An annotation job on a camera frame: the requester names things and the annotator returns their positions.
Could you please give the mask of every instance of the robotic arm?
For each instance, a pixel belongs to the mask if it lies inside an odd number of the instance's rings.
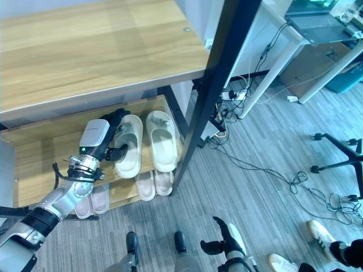
[[[66,177],[59,172],[57,164],[53,164],[56,181],[61,178],[64,182],[0,237],[0,272],[31,271],[37,260],[34,252],[55,226],[92,192],[94,182],[104,178],[100,162],[124,158],[128,150],[126,144],[120,148],[110,148],[109,144],[121,119],[129,113],[118,109],[88,122],[79,143],[80,155],[69,156]]]

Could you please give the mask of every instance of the power strip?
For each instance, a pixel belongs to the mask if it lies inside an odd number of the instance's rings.
[[[239,94],[238,97],[234,98],[234,99],[230,99],[229,98],[229,93],[228,92],[223,92],[222,93],[222,100],[243,100],[246,97],[246,92],[241,92]]]

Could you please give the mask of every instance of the wall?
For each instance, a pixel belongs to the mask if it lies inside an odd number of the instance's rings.
[[[1,18],[60,9],[101,0],[1,0]]]

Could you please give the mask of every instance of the black chair base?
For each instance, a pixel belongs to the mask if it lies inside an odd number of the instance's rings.
[[[343,161],[341,163],[327,165],[327,166],[324,166],[324,167],[319,167],[317,165],[314,165],[314,166],[311,167],[311,172],[314,173],[314,174],[318,174],[318,173],[320,173],[320,171],[325,170],[325,169],[329,169],[329,168],[341,167],[341,166],[344,166],[344,165],[354,166],[354,168],[356,170],[356,176],[357,176],[357,182],[358,182],[360,196],[358,197],[356,195],[350,195],[349,197],[350,197],[351,201],[358,201],[359,199],[363,199],[363,167],[362,167],[363,156],[361,155],[361,153],[362,153],[362,139],[359,139],[359,140],[350,139],[347,142],[347,144],[350,145],[350,146],[357,145],[356,150],[353,151],[347,145],[341,143],[340,141],[338,141],[336,138],[329,135],[328,133],[324,133],[324,134],[316,133],[314,135],[314,140],[316,140],[316,141],[320,141],[323,138],[327,138],[333,145],[335,145],[337,148],[339,148],[339,150],[341,152],[346,154],[346,156],[348,157],[348,160]]]

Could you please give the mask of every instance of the wooden shelf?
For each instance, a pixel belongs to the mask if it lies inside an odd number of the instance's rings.
[[[23,207],[38,203],[47,195],[54,185],[52,163],[57,162],[60,171],[66,173],[68,163],[64,160],[67,160],[69,155],[78,153],[79,140],[87,122],[117,108],[129,110],[132,114],[139,115],[143,120],[141,172],[154,169],[145,128],[145,118],[150,111],[166,110],[167,103],[164,96],[137,100],[125,105],[89,110],[63,118],[5,130],[2,131],[3,140],[14,145],[16,152],[14,177],[19,181],[15,184],[14,206]],[[181,145],[179,142],[177,148],[180,155]],[[129,198],[136,199],[137,191],[133,179],[122,180],[115,174],[113,163],[109,161],[103,161],[100,167],[103,169],[105,178],[103,181],[97,181],[95,186],[117,181],[111,185],[112,202],[125,202]]]
[[[135,202],[135,201],[139,201],[139,200],[140,200],[140,197],[137,195],[137,196],[125,199],[125,200],[118,201],[118,202],[114,202],[114,203],[111,202],[111,204],[109,206],[109,209],[112,210],[112,209],[121,207],[123,205],[129,204],[129,203],[132,203],[132,202]]]
[[[1,23],[2,120],[52,101],[198,78],[208,60],[173,0],[106,0]]]

